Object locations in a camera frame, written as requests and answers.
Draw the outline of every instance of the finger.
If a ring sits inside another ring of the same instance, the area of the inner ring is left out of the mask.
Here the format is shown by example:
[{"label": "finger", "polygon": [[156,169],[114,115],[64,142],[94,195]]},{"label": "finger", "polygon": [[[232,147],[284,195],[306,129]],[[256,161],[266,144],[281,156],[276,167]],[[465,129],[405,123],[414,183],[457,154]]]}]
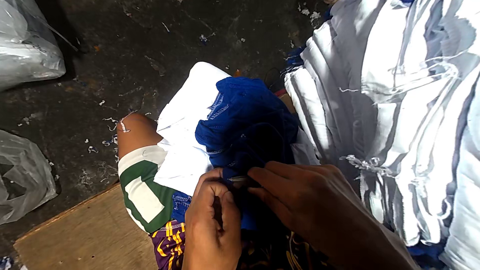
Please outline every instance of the finger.
[{"label": "finger", "polygon": [[290,180],[299,180],[301,176],[305,173],[305,170],[302,168],[297,168],[292,165],[283,164],[276,161],[270,161],[265,164],[265,169],[279,175],[283,178]]},{"label": "finger", "polygon": [[257,181],[262,187],[280,199],[286,199],[295,188],[293,182],[275,173],[262,168],[253,167],[248,171],[248,176]]},{"label": "finger", "polygon": [[300,165],[295,164],[294,167],[301,168],[304,170],[308,170],[311,172],[316,172],[323,176],[325,179],[330,180],[333,184],[339,184],[342,188],[346,188],[348,191],[353,191],[352,186],[346,180],[345,176],[342,174],[342,171],[335,167],[334,165],[317,165],[317,166],[308,166],[308,165]]},{"label": "finger", "polygon": [[233,194],[226,192],[221,198],[222,221],[224,235],[220,239],[222,245],[240,246],[240,211],[235,205]]},{"label": "finger", "polygon": [[334,174],[338,173],[341,174],[341,171],[335,167],[334,165],[301,165],[301,164],[293,164],[293,167],[297,167],[302,170],[308,170],[312,172],[319,173],[321,175],[328,175],[328,174]]},{"label": "finger", "polygon": [[204,182],[200,187],[198,196],[192,198],[192,204],[195,204],[195,207],[199,209],[211,208],[215,196],[222,197],[227,191],[227,187],[219,182]]},{"label": "finger", "polygon": [[288,207],[285,206],[278,198],[273,196],[273,194],[268,192],[268,190],[265,190],[261,187],[250,187],[248,188],[248,191],[259,197],[276,214],[276,216],[282,221],[285,226],[287,226],[289,229],[292,229],[292,214]]},{"label": "finger", "polygon": [[202,184],[204,182],[217,181],[221,178],[223,178],[223,168],[215,168],[209,172],[202,174],[202,176],[200,176],[200,179],[198,180],[197,186],[195,187],[195,191],[193,192],[193,197],[198,195],[198,192],[200,191],[200,188],[202,187]]}]

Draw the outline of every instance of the concrete floor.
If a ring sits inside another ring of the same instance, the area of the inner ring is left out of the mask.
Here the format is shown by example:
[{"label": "concrete floor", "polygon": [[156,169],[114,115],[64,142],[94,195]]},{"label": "concrete floor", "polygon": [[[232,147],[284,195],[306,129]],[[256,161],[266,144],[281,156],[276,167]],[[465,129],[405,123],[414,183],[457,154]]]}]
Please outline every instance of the concrete floor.
[{"label": "concrete floor", "polygon": [[[60,177],[55,199],[0,226],[0,257],[15,256],[12,244],[19,236],[116,181],[115,145],[102,144],[115,132],[103,119],[119,120],[132,110],[156,119],[198,61],[230,74],[238,69],[242,76],[278,77],[272,68],[285,67],[291,43],[303,45],[322,23],[302,14],[297,0],[37,3],[81,52],[58,39],[65,76],[0,93],[0,129],[37,143]],[[321,0],[302,0],[305,7],[320,14],[326,10]],[[208,38],[205,44],[201,35]],[[89,146],[99,152],[88,153]]]}]

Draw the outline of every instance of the plywood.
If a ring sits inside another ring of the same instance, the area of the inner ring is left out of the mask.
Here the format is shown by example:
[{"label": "plywood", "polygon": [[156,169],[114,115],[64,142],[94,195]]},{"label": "plywood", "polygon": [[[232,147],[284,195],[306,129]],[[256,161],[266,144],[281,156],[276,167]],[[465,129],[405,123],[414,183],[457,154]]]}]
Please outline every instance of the plywood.
[{"label": "plywood", "polygon": [[14,244],[29,270],[155,270],[148,235],[133,222],[119,185],[41,224]]}]

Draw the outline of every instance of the plastic bag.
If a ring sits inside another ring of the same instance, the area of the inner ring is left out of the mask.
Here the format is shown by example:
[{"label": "plastic bag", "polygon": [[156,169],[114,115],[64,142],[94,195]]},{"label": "plastic bag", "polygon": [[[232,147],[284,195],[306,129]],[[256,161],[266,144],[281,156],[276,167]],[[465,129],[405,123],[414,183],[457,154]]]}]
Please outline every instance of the plastic bag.
[{"label": "plastic bag", "polygon": [[65,74],[49,27],[34,0],[0,0],[0,91]]},{"label": "plastic bag", "polygon": [[19,220],[55,196],[51,167],[38,146],[0,130],[0,224]]}]

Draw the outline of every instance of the white garment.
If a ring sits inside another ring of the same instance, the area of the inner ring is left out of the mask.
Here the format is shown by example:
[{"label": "white garment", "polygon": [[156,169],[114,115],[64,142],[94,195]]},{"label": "white garment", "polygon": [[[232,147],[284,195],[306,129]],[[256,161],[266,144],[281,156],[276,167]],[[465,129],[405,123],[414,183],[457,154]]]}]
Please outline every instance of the white garment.
[{"label": "white garment", "polygon": [[476,270],[480,269],[480,3],[451,0],[445,4],[451,39],[443,45],[452,51],[466,50],[452,62],[460,67],[463,78],[458,89],[474,86],[474,97],[460,144],[450,237],[440,258],[451,269]]},{"label": "white garment", "polygon": [[[182,88],[166,105],[158,118],[157,133],[164,139],[158,146],[167,151],[154,181],[192,196],[198,179],[211,170],[205,146],[195,138],[199,120],[206,120],[217,97],[216,83],[229,77],[205,62],[196,63]],[[313,145],[299,129],[297,142],[291,145],[297,164],[319,165]]]},{"label": "white garment", "polygon": [[285,78],[317,153],[347,177],[354,171],[337,158],[365,161],[356,163],[364,203],[408,246],[449,234],[449,184],[479,73],[479,9],[475,0],[339,0],[307,41],[304,66]]}]

